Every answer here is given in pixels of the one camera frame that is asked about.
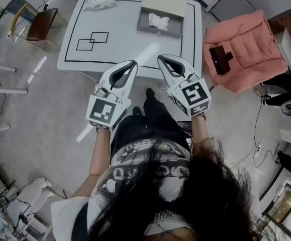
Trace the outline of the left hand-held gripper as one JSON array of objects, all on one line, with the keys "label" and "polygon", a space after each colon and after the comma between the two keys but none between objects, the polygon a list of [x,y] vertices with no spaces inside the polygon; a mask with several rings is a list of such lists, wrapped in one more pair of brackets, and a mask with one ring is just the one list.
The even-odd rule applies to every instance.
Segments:
[{"label": "left hand-held gripper", "polygon": [[132,104],[129,95],[137,72],[135,60],[117,63],[104,71],[88,102],[86,119],[92,126],[114,131]]}]

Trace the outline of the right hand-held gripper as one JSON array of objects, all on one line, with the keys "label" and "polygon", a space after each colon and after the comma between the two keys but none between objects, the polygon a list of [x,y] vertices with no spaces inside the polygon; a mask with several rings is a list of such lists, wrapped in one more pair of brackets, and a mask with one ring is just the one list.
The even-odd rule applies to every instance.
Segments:
[{"label": "right hand-held gripper", "polygon": [[157,57],[157,64],[169,87],[168,95],[188,117],[204,113],[210,108],[211,95],[207,84],[198,72],[193,72],[188,60],[162,54]]}]

